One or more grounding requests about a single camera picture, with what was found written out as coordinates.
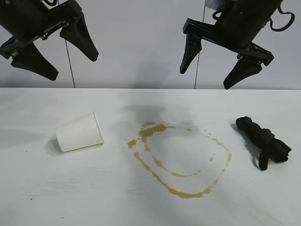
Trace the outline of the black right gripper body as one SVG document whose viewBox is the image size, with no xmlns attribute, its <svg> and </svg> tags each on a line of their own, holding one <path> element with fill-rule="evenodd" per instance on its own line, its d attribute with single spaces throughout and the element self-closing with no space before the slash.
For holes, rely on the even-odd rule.
<svg viewBox="0 0 301 226">
<path fill-rule="evenodd" d="M 253 43 L 253 39 L 277 9 L 275 0 L 228 0 L 214 12 L 215 24 L 188 18 L 183 33 L 192 33 L 202 40 L 227 48 L 240 56 L 262 60 L 268 66 L 274 59 L 271 52 Z"/>
</svg>

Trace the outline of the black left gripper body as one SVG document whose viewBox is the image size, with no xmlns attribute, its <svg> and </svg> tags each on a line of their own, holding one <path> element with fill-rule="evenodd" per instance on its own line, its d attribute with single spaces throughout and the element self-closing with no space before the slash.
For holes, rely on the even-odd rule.
<svg viewBox="0 0 301 226">
<path fill-rule="evenodd" d="M 71 25 L 81 15 L 75 0 L 60 5 L 48 0 L 2 0 L 0 25 L 12 37 L 0 47 L 0 54 L 8 59 L 12 53 L 38 38 L 47 39 L 60 28 Z"/>
</svg>

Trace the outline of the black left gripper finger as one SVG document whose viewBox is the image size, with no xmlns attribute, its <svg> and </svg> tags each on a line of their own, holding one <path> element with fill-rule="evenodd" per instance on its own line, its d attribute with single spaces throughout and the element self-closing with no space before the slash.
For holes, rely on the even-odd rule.
<svg viewBox="0 0 301 226">
<path fill-rule="evenodd" d="M 97 60 L 99 52 L 89 35 L 82 12 L 72 23 L 61 30 L 60 37 L 77 47 L 92 62 Z"/>
<path fill-rule="evenodd" d="M 14 68 L 36 73 L 51 81 L 57 79 L 59 72 L 44 58 L 33 43 L 18 51 L 18 54 L 12 58 L 11 66 Z"/>
</svg>

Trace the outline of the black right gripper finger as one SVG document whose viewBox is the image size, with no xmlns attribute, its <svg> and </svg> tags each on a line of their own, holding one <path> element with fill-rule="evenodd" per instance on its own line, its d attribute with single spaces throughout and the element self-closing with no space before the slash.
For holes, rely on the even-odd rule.
<svg viewBox="0 0 301 226">
<path fill-rule="evenodd" d="M 185 50 L 180 65 L 180 74 L 186 73 L 191 62 L 202 50 L 201 41 L 202 37 L 192 33 L 186 33 Z"/>
<path fill-rule="evenodd" d="M 223 85 L 225 89 L 230 89 L 240 81 L 258 74 L 262 70 L 262 60 L 238 56 L 238 61 L 229 75 L 225 78 Z"/>
</svg>

